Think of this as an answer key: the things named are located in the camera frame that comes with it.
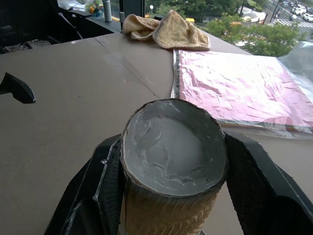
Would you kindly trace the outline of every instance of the gray paste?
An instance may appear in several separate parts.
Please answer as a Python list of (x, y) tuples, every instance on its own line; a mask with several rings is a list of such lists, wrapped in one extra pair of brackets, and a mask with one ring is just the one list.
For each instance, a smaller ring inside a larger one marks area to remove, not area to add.
[(223, 135), (204, 110), (178, 99), (155, 101), (139, 110), (126, 128), (125, 166), (147, 188), (193, 195), (224, 175)]

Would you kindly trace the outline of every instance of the street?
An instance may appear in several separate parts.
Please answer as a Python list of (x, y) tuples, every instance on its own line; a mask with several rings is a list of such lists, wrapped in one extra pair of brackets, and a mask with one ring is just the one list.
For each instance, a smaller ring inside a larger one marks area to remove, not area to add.
[[(270, 15), (268, 17), (272, 17), (272, 14), (275, 10), (275, 7), (277, 5), (278, 0), (268, 0), (268, 4), (266, 5), (266, 10), (270, 12)], [(276, 20), (276, 23), (279, 23), (281, 25), (286, 25), (286, 26), (291, 26), (291, 24), (294, 21), (290, 21), (289, 20), (289, 16), (291, 14), (291, 10), (292, 7), (291, 6), (284, 6), (283, 3), (280, 3), (276, 9), (276, 11), (280, 9), (281, 13), (278, 17), (278, 19)], [(273, 24), (274, 22), (274, 17), (271, 21), (271, 23), (269, 23), (269, 25)], [(299, 30), (300, 33), (304, 33), (307, 32), (309, 34), (310, 30), (313, 30), (313, 23), (309, 23), (307, 21), (305, 21), (304, 19), (302, 19), (302, 16), (297, 16), (296, 22), (299, 24)]]

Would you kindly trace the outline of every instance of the towel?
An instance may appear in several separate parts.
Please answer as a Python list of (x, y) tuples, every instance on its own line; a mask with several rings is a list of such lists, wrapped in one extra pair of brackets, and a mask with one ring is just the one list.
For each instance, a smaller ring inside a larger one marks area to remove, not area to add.
[(209, 50), (211, 46), (207, 35), (173, 10), (161, 21), (131, 14), (124, 21), (123, 33), (140, 41), (153, 39), (164, 49)]

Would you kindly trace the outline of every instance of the table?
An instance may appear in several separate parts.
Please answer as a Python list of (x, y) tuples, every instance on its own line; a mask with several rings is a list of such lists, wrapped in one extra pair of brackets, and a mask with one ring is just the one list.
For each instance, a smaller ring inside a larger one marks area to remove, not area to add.
[[(214, 51), (246, 53), (210, 39)], [(95, 147), (121, 133), (142, 104), (170, 97), (172, 64), (170, 50), (119, 33), (1, 55), (0, 74), (28, 83), (37, 99), (24, 105), (0, 96), (1, 234), (43, 234)], [(313, 141), (249, 136), (313, 200)], [(204, 231), (243, 234), (225, 185)]]

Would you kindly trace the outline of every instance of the cylindrical container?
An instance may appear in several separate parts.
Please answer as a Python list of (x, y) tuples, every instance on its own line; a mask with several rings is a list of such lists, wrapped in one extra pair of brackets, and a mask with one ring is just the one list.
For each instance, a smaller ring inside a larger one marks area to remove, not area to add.
[(104, 20), (106, 22), (111, 22), (112, 21), (112, 13), (111, 13), (110, 0), (103, 0), (103, 8), (104, 8)]
[(141, 107), (122, 134), (127, 235), (197, 235), (225, 181), (224, 134), (180, 100)]

